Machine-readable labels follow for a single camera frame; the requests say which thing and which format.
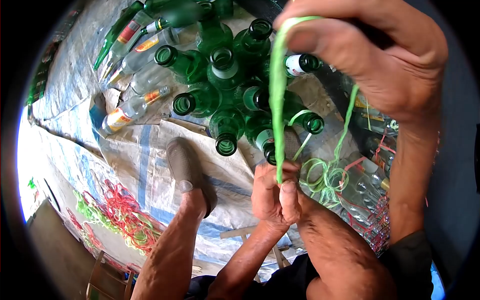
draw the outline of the forearm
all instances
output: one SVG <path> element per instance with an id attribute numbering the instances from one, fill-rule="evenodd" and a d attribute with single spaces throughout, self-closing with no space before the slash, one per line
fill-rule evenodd
<path id="1" fill-rule="evenodd" d="M 335 213 L 303 193 L 299 195 L 299 203 L 303 211 L 297 222 L 299 233 L 321 278 L 321 282 L 309 285 L 308 296 L 375 299 L 375 295 L 385 293 L 385 288 L 391 287 L 388 271 L 358 233 Z"/>
<path id="2" fill-rule="evenodd" d="M 438 147 L 438 116 L 401 124 L 390 171 L 390 243 L 423 228 L 425 196 Z"/>
<path id="3" fill-rule="evenodd" d="M 241 297 L 255 274 L 288 228 L 274 228 L 260 221 L 255 231 L 218 273 L 208 290 L 209 299 Z"/>

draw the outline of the leg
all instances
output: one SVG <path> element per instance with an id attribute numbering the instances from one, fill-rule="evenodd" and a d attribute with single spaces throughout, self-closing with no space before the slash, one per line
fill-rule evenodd
<path id="1" fill-rule="evenodd" d="M 216 197 L 203 182 L 198 157 L 186 140 L 173 139 L 167 157 L 182 202 L 145 261 L 132 299 L 183 299 L 192 276 L 198 227 L 216 205 Z"/>

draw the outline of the bottle mouth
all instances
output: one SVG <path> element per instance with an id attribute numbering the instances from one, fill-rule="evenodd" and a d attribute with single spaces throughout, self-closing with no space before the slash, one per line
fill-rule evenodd
<path id="1" fill-rule="evenodd" d="M 215 149 L 222 156 L 230 156 L 237 151 L 237 137 L 229 132 L 218 135 L 215 141 Z"/>
<path id="2" fill-rule="evenodd" d="M 264 147 L 265 159 L 270 165 L 276 166 L 275 143 L 268 143 Z"/>
<path id="3" fill-rule="evenodd" d="M 227 47 L 216 48 L 210 55 L 210 62 L 219 71 L 228 71 L 235 62 L 233 53 Z"/>
<path id="4" fill-rule="evenodd" d="M 307 131 L 311 134 L 319 134 L 324 129 L 324 120 L 322 117 L 315 113 L 310 113 L 310 116 L 307 116 Z"/>
<path id="5" fill-rule="evenodd" d="M 256 40 L 265 40 L 272 34 L 272 24 L 265 19 L 254 20 L 249 27 L 250 35 Z"/>
<path id="6" fill-rule="evenodd" d="M 270 93 L 267 90 L 260 88 L 258 91 L 253 94 L 253 102 L 258 109 L 263 111 L 270 112 L 270 105 L 268 104 L 268 100 L 270 98 Z"/>
<path id="7" fill-rule="evenodd" d="M 173 64 L 178 50 L 170 45 L 164 45 L 155 52 L 154 61 L 162 67 L 169 67 Z"/>
<path id="8" fill-rule="evenodd" d="M 307 73 L 318 70 L 322 65 L 318 58 L 316 58 L 312 54 L 302 54 L 299 58 L 299 61 L 302 70 Z"/>
<path id="9" fill-rule="evenodd" d="M 195 98 L 190 93 L 178 94 L 173 99 L 173 111 L 179 116 L 186 116 L 195 109 Z"/>
<path id="10" fill-rule="evenodd" d="M 209 19 L 215 17 L 215 15 L 216 15 L 215 9 L 214 9 L 215 6 L 212 2 L 201 1 L 201 2 L 198 2 L 198 4 L 204 9 L 202 18 L 199 20 L 200 22 L 205 21 L 205 20 L 209 20 Z"/>

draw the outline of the green glass bottle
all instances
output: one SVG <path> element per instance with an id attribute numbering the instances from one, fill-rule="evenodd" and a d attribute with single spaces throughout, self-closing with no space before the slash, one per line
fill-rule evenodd
<path id="1" fill-rule="evenodd" d="M 248 80 L 235 89 L 235 102 L 240 103 L 249 111 L 263 110 L 269 112 L 269 97 L 268 86 L 259 80 Z"/>
<path id="2" fill-rule="evenodd" d="M 209 130 L 215 139 L 215 149 L 222 156 L 230 156 L 237 150 L 237 141 L 245 130 L 245 121 L 238 109 L 221 106 L 210 119 Z"/>
<path id="3" fill-rule="evenodd" d="M 202 18 L 197 22 L 198 34 L 196 44 L 198 50 L 209 57 L 216 48 L 227 47 L 232 49 L 233 34 L 232 30 L 225 24 L 221 23 L 215 13 L 213 3 L 201 1 L 199 4 L 204 9 Z"/>
<path id="4" fill-rule="evenodd" d="M 245 80 L 243 70 L 230 49 L 217 48 L 210 55 L 208 81 L 219 90 L 231 90 Z"/>
<path id="5" fill-rule="evenodd" d="M 285 66 L 285 74 L 289 82 L 295 77 L 301 76 L 305 73 L 314 72 L 322 66 L 323 62 L 311 54 L 299 54 L 286 56 L 283 60 Z M 270 76 L 270 56 L 267 56 L 263 61 L 257 77 L 263 82 L 267 83 Z"/>
<path id="6" fill-rule="evenodd" d="M 118 36 L 122 32 L 122 30 L 127 26 L 127 24 L 133 19 L 133 17 L 144 8 L 144 4 L 140 1 L 135 1 L 132 3 L 127 10 L 120 16 L 120 18 L 115 22 L 115 24 L 110 28 L 105 36 L 103 41 L 102 49 L 96 58 L 95 64 L 93 65 L 93 69 L 96 71 L 100 64 L 102 63 L 105 56 L 107 56 L 108 51 L 112 47 L 113 43 L 117 40 Z"/>
<path id="7" fill-rule="evenodd" d="M 233 52 L 237 59 L 249 66 L 264 60 L 270 51 L 272 30 L 270 22 L 256 19 L 249 28 L 240 31 L 233 40 Z"/>
<path id="8" fill-rule="evenodd" d="M 147 27 L 142 28 L 142 35 L 162 30 L 167 27 L 187 27 L 195 24 L 195 22 L 200 20 L 202 16 L 203 7 L 198 3 L 187 0 L 187 2 L 179 4 L 179 7 L 175 7 L 175 9 L 167 9 L 161 17 Z"/>
<path id="9" fill-rule="evenodd" d="M 276 165 L 272 116 L 262 111 L 252 114 L 245 123 L 245 137 L 264 153 L 269 164 Z"/>
<path id="10" fill-rule="evenodd" d="M 153 16 L 160 13 L 160 11 L 171 2 L 173 2 L 173 0 L 146 0 L 144 10 L 147 14 Z"/>
<path id="11" fill-rule="evenodd" d="M 173 71 L 175 80 L 181 84 L 194 84 L 206 80 L 208 61 L 196 50 L 184 52 L 165 45 L 155 52 L 154 61 Z"/>
<path id="12" fill-rule="evenodd" d="M 308 110 L 297 94 L 291 91 L 285 91 L 285 102 L 283 105 L 283 118 L 289 122 L 295 115 L 302 110 Z M 294 124 L 303 127 L 311 134 L 319 134 L 324 129 L 324 119 L 314 112 L 306 112 L 295 118 Z"/>
<path id="13" fill-rule="evenodd" d="M 190 85 L 186 93 L 173 99 L 173 111 L 179 116 L 206 118 L 217 110 L 220 94 L 208 81 Z"/>

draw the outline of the white bottle label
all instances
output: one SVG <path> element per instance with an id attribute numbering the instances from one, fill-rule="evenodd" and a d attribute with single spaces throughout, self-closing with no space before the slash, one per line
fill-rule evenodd
<path id="1" fill-rule="evenodd" d="M 300 56 L 301 55 L 292 55 L 285 57 L 284 63 L 287 67 L 287 75 L 290 75 L 289 77 L 297 77 L 306 73 L 300 67 Z"/>
<path id="2" fill-rule="evenodd" d="M 264 131 L 260 132 L 257 135 L 257 140 L 255 141 L 255 144 L 257 145 L 257 148 L 260 150 L 264 149 L 264 145 L 266 143 L 273 143 L 273 130 L 271 129 L 265 129 Z"/>
<path id="3" fill-rule="evenodd" d="M 375 173 L 378 169 L 378 166 L 374 162 L 368 159 L 364 159 L 361 162 L 361 165 L 366 173 Z"/>
<path id="4" fill-rule="evenodd" d="M 219 71 L 217 70 L 214 66 L 212 66 L 212 72 L 215 74 L 216 77 L 221 78 L 221 79 L 228 79 L 232 78 L 237 74 L 239 70 L 239 64 L 237 62 L 233 63 L 233 66 L 230 68 L 228 71 Z"/>
<path id="5" fill-rule="evenodd" d="M 120 130 L 120 128 L 132 121 L 133 119 L 127 117 L 121 108 L 116 108 L 107 117 L 107 125 L 110 127 L 110 129 L 112 129 L 113 132 Z"/>
<path id="6" fill-rule="evenodd" d="M 158 35 L 154 35 L 153 37 L 149 38 L 148 40 L 144 41 L 140 45 L 135 48 L 137 52 L 143 52 L 145 50 L 150 49 L 151 47 L 158 44 Z"/>

